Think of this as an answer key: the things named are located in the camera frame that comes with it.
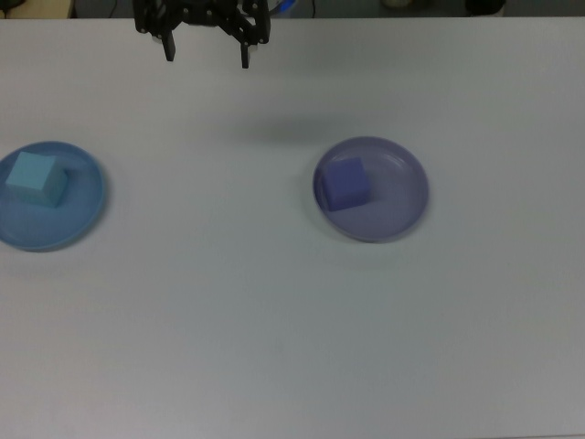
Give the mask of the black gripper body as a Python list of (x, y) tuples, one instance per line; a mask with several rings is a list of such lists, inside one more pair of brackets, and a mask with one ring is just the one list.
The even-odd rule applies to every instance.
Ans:
[(229, 18), (229, 1), (179, 1), (175, 24), (202, 27), (225, 27)]

